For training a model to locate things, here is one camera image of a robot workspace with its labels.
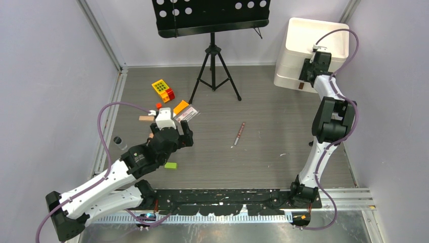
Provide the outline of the clear false lashes pack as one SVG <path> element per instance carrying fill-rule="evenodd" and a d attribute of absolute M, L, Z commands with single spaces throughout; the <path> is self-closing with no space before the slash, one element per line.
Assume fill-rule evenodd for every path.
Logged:
<path fill-rule="evenodd" d="M 179 114 L 177 114 L 174 117 L 174 119 L 179 124 L 183 120 L 189 122 L 192 118 L 194 118 L 195 116 L 197 116 L 199 113 L 200 113 L 200 111 L 197 108 L 195 108 L 193 105 L 189 105 L 186 108 L 184 108 Z"/>

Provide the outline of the white drawer organizer box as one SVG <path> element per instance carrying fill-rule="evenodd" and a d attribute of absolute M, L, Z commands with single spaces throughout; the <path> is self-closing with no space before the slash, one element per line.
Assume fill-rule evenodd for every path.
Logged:
<path fill-rule="evenodd" d="M 310 83 L 298 79 L 304 61 L 312 58 L 313 47 L 318 45 L 325 47 L 332 54 L 329 71 L 339 69 L 349 56 L 349 32 L 339 31 L 320 38 L 333 30 L 348 28 L 348 25 L 342 23 L 290 18 L 276 62 L 274 85 L 316 93 Z"/>

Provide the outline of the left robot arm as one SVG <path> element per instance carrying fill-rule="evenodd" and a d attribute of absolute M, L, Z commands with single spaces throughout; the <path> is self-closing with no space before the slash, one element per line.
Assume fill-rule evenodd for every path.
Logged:
<path fill-rule="evenodd" d="M 103 173 L 65 193 L 52 191 L 45 196 L 59 241 L 70 240 L 105 215 L 141 207 L 154 206 L 156 193 L 142 177 L 167 163 L 170 155 L 183 147 L 193 146 L 193 132 L 187 121 L 177 128 L 159 129 L 151 124 L 153 137 L 131 147 Z"/>

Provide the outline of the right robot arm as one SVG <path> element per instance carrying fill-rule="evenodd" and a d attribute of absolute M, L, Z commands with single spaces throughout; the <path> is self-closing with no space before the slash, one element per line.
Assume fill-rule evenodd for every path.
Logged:
<path fill-rule="evenodd" d="M 318 196 L 321 175 L 330 156 L 348 136 L 355 120 L 355 106 L 347 101 L 329 71 L 331 54 L 314 50 L 310 59 L 305 59 L 300 80 L 311 84 L 321 103 L 312 123 L 314 137 L 308 160 L 291 184 L 289 203 L 295 208 L 310 206 Z"/>

